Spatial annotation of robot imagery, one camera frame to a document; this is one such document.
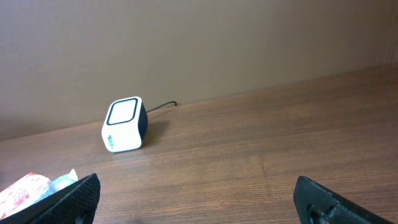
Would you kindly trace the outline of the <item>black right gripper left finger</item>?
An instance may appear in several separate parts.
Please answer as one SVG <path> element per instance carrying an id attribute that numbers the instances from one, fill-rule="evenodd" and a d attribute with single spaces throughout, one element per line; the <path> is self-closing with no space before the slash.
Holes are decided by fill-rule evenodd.
<path id="1" fill-rule="evenodd" d="M 92 173 L 1 220 L 1 224 L 92 224 L 100 191 L 100 180 Z"/>

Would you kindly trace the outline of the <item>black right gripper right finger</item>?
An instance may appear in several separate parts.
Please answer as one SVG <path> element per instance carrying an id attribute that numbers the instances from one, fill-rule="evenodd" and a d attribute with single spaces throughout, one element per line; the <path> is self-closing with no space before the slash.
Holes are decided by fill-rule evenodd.
<path id="1" fill-rule="evenodd" d="M 301 224 L 392 224 L 306 176 L 298 177 L 293 198 Z"/>

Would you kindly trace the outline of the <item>teal tissue pack wrapper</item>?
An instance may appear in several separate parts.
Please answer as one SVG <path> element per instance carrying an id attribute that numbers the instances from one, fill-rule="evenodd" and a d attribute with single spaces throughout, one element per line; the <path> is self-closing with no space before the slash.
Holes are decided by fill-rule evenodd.
<path id="1" fill-rule="evenodd" d="M 55 180 L 28 173 L 1 192 L 1 219 L 10 217 L 77 181 L 74 169 Z"/>

